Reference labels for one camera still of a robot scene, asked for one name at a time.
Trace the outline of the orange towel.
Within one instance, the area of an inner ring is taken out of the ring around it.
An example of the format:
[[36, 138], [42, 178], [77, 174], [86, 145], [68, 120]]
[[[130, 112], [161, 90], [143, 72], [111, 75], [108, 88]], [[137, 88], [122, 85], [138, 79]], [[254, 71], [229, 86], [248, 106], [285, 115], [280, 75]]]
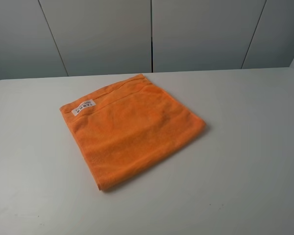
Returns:
[[[71, 111], [92, 99], [96, 106]], [[60, 108], [99, 190], [107, 191], [179, 151], [205, 129], [203, 119], [138, 74]]]

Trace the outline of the white towel label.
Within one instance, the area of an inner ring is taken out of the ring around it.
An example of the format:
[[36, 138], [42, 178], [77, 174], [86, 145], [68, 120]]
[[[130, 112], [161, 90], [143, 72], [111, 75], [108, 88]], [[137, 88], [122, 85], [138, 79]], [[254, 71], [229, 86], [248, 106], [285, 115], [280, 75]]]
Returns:
[[77, 116], [82, 110], [89, 108], [89, 107], [93, 107], [93, 106], [96, 106], [96, 103], [92, 99], [86, 100], [86, 101], [80, 103], [80, 105], [78, 107], [74, 108], [71, 111], [71, 113], [74, 116]]

